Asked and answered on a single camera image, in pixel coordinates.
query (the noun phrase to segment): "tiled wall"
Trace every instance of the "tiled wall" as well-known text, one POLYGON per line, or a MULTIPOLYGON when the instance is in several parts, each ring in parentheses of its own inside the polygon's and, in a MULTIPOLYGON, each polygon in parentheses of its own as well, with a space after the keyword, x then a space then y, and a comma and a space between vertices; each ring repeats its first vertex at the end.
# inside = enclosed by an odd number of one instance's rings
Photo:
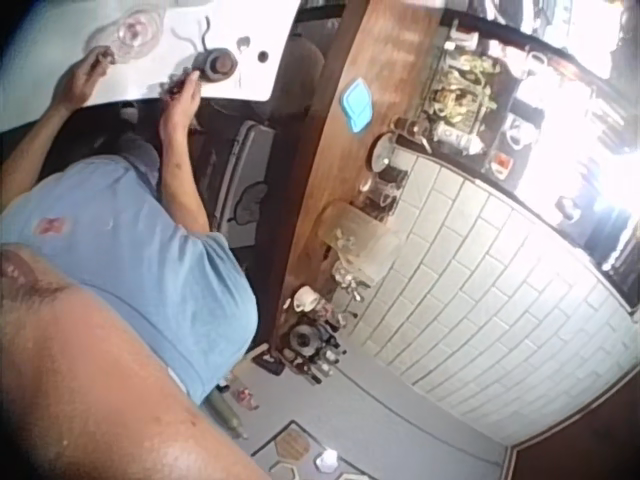
MULTIPOLYGON (((352 343, 507 445, 582 407, 638 362, 638 326, 555 233, 490 190, 398 150, 412 168, 387 277, 351 302, 352 343)), ((338 292, 334 301, 346 306, 338 292)))

